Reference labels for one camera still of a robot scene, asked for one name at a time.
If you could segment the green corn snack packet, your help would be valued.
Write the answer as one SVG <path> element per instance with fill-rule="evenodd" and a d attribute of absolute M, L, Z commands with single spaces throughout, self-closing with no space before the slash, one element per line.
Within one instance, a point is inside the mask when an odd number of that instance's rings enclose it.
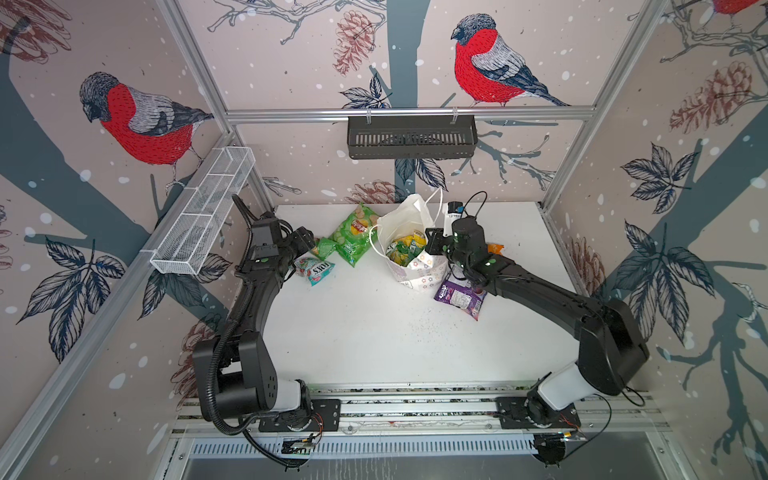
<path fill-rule="evenodd" d="M 337 249 L 337 243 L 329 238 L 315 238 L 314 247 L 310 253 L 321 261 L 325 261 Z"/>

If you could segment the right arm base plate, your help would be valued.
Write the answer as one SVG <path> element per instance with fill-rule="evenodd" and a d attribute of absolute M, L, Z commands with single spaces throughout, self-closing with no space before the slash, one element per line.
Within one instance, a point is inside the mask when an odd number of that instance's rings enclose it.
<path fill-rule="evenodd" d="M 497 397 L 496 413 L 503 429 L 579 430 L 581 421 L 573 404 L 563 410 L 550 408 L 543 400 L 528 397 Z"/>

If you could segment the white printed paper bag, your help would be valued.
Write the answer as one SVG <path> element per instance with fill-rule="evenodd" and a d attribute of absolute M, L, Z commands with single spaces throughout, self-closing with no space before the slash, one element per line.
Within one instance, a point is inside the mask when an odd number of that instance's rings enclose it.
<path fill-rule="evenodd" d="M 428 229 L 436 227 L 443 206 L 443 190 L 438 188 L 427 199 L 411 194 L 393 211 L 380 217 L 369 231 L 368 241 L 373 251 L 384 259 L 394 279 L 418 292 L 434 292 L 448 271 L 448 260 L 431 255 L 423 249 L 405 266 L 397 264 L 386 254 L 386 248 L 407 234 L 426 237 Z"/>

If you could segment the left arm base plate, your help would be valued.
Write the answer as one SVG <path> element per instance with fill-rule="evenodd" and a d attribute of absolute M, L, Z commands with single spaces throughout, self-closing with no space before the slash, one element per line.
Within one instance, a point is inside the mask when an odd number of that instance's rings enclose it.
<path fill-rule="evenodd" d="M 337 432 L 340 425 L 341 401 L 339 399 L 319 399 L 311 401 L 312 412 L 309 416 L 289 420 L 287 412 L 274 418 L 259 421 L 260 433 L 319 433 L 320 431 Z"/>

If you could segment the teal red candy packet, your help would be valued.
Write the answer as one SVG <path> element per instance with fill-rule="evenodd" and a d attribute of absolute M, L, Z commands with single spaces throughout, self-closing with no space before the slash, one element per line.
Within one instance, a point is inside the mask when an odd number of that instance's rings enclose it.
<path fill-rule="evenodd" d="M 301 257 L 294 262 L 297 273 L 315 286 L 325 279 L 334 269 L 335 264 L 312 256 Z"/>

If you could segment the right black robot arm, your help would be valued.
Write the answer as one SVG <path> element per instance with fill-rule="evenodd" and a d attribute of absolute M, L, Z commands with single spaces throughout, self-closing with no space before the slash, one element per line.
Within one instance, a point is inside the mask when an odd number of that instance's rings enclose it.
<path fill-rule="evenodd" d="M 526 408 L 534 423 L 553 422 L 571 403 L 586 396 L 621 394 L 648 361 L 646 341 L 627 304 L 576 294 L 490 253 L 484 230 L 474 217 L 454 221 L 449 237 L 441 228 L 428 228 L 426 238 L 426 251 L 460 266 L 473 287 L 527 307 L 578 341 L 577 359 L 539 379 L 528 391 Z"/>

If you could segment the purple snack packet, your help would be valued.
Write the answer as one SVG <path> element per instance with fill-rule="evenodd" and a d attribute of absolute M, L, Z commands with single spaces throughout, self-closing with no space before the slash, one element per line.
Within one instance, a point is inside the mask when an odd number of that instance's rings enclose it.
<path fill-rule="evenodd" d="M 438 287 L 434 300 L 451 305 L 478 321 L 486 295 L 484 290 L 474 288 L 466 280 L 448 277 Z"/>

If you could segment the green Lays chips packet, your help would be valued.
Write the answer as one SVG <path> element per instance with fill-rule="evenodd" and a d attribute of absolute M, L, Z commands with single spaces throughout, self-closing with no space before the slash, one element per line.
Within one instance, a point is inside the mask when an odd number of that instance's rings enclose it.
<path fill-rule="evenodd" d="M 355 267 L 371 248 L 369 235 L 373 234 L 373 239 L 377 239 L 374 228 L 379 218 L 370 207 L 359 203 L 332 233 L 336 251 L 350 266 Z"/>

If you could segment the orange chips packet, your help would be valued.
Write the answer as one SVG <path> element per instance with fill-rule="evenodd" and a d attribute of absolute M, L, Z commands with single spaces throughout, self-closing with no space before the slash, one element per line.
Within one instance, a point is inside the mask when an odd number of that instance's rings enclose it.
<path fill-rule="evenodd" d="M 491 254 L 501 255 L 503 253 L 504 246 L 502 244 L 489 243 L 487 245 L 487 249 Z"/>

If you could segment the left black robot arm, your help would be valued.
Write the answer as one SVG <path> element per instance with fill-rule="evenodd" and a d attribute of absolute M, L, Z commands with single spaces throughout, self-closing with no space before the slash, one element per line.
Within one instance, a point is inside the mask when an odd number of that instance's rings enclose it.
<path fill-rule="evenodd" d="M 202 415 L 226 435 L 245 431 L 257 418 L 283 414 L 304 421 L 313 413 L 306 383 L 278 376 L 264 339 L 275 298 L 295 261 L 314 246 L 312 233 L 271 214 L 247 226 L 235 304 L 218 333 L 199 341 L 192 355 Z"/>

